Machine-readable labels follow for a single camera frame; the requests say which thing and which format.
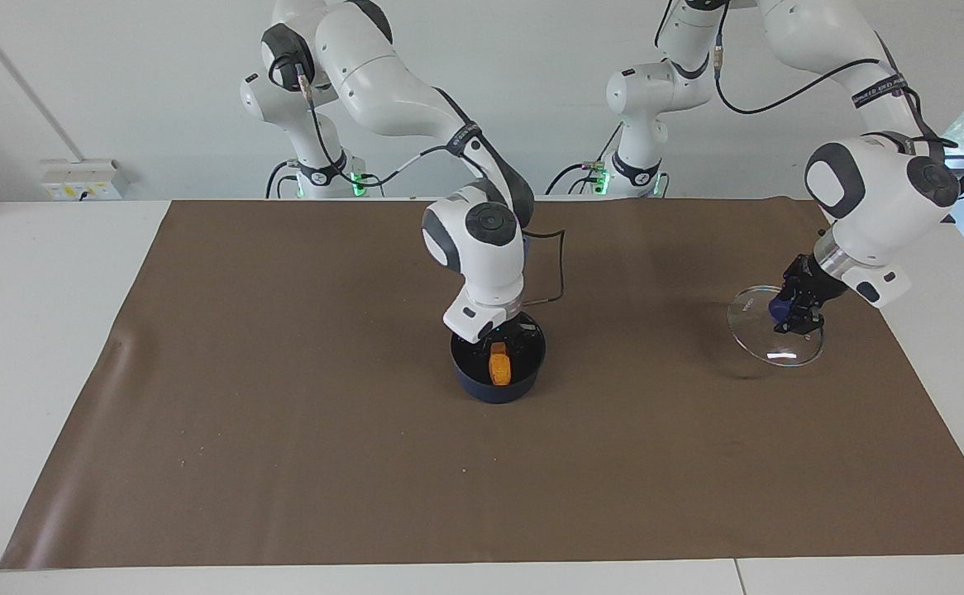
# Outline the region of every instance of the green led light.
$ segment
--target green led light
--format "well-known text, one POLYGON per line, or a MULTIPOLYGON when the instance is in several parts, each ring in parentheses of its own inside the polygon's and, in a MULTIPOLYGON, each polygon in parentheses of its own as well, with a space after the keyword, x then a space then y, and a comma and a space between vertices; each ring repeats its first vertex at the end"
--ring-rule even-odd
POLYGON ((360 182, 361 180, 360 174, 358 173, 350 174, 350 180, 353 180, 354 182, 353 184, 354 196, 361 197, 361 196, 365 196, 365 194, 368 193, 368 188, 365 188, 365 186, 362 186, 357 183, 357 182, 360 182))
POLYGON ((670 187, 670 176, 667 174, 659 174, 659 181, 655 184, 655 192, 652 196, 657 196, 659 198, 666 197, 666 189, 670 187))
POLYGON ((603 177, 600 178, 599 183, 596 184, 595 192, 599 196, 606 195, 607 187, 610 186, 610 184, 611 184, 611 174, 610 172, 607 172, 606 169, 603 169, 603 177))

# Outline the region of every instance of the blue object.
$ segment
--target blue object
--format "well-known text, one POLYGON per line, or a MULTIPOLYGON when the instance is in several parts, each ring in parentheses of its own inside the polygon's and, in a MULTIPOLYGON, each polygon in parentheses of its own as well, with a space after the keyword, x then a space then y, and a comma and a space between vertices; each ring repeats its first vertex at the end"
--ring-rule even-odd
POLYGON ((772 302, 769 302, 769 316, 773 323, 783 324, 791 316, 791 302, 780 300, 779 297, 772 298, 772 302))

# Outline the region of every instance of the orange object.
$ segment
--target orange object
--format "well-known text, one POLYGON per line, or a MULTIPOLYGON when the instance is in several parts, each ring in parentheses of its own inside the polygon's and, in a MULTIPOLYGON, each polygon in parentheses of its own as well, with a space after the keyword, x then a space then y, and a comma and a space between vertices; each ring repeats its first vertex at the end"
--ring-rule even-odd
POLYGON ((508 346, 493 343, 489 347, 489 379, 494 387, 507 387, 512 383, 512 358, 508 357, 508 346))

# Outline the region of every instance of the black strap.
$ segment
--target black strap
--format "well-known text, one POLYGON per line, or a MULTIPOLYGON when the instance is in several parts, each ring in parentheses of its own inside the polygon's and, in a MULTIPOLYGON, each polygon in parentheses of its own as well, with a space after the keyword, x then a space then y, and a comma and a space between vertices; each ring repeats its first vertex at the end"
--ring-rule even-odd
POLYGON ((310 184, 315 186, 328 186, 331 185, 332 182, 339 177, 339 173, 346 168, 347 161, 349 161, 349 159, 346 157, 346 151, 343 150, 342 155, 339 155, 339 158, 335 159, 334 164, 321 167, 320 169, 314 169, 313 167, 309 167, 308 165, 299 162, 298 169, 299 172, 304 174, 304 176, 309 179, 310 184), (316 174, 322 174, 324 177, 323 183, 317 182, 319 177, 313 177, 316 176, 316 174))
POLYGON ((468 121, 452 136, 449 144, 445 145, 445 150, 451 152, 453 157, 463 157, 464 151, 467 151, 467 143, 470 143, 472 139, 479 138, 479 136, 482 136, 482 127, 473 121, 468 121))
POLYGON ((656 163, 653 167, 648 167, 648 169, 640 169, 640 167, 633 167, 628 163, 622 161, 622 156, 618 154, 617 151, 614 152, 614 158, 611 159, 614 162, 614 169, 618 171, 619 174, 629 179, 632 185, 637 186, 637 188, 643 188, 643 186, 651 183, 657 173, 659 173, 659 166, 662 163, 656 163))
POLYGON ((882 98, 883 95, 889 95, 894 91, 901 91, 909 86, 908 80, 905 80, 904 75, 901 72, 895 73, 888 79, 882 79, 879 83, 872 84, 871 87, 860 91, 856 95, 853 95, 853 105, 857 109, 871 104, 878 98, 882 98))

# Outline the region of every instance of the transparent disc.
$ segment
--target transparent disc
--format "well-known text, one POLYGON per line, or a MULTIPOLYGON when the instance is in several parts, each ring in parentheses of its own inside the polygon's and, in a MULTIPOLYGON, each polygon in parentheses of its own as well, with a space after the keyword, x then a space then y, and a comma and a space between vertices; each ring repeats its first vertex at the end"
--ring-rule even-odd
POLYGON ((800 368, 821 355, 823 328, 806 336, 773 331, 776 323, 769 313, 769 302, 777 294, 778 287, 758 286, 736 295, 728 305, 728 327, 736 342, 755 358, 780 368, 800 368))

